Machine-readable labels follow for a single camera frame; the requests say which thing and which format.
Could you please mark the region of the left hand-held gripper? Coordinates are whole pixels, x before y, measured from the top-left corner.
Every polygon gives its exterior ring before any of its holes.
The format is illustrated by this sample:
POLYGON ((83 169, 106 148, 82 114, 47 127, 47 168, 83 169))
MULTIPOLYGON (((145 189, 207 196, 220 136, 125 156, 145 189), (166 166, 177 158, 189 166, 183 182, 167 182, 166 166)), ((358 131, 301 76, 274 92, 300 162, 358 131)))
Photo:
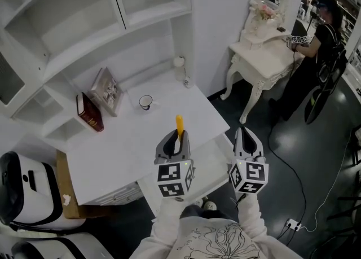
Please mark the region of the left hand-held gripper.
POLYGON ((156 147, 155 182, 164 198, 184 198, 195 179, 188 132, 184 130, 180 138, 179 154, 176 156, 173 155, 178 140, 177 130, 167 134, 156 147))

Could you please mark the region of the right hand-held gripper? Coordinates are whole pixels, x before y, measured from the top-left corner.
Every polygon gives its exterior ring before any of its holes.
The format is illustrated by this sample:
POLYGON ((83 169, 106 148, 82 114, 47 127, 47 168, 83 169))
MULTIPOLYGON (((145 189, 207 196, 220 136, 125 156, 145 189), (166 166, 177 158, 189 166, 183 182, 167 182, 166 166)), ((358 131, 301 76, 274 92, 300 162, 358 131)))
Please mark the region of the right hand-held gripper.
POLYGON ((239 127, 234 140, 234 157, 231 159, 229 177, 235 192, 258 194, 268 183, 269 165, 263 156, 263 144, 248 128, 239 127), (251 155, 242 158, 244 152, 251 155))

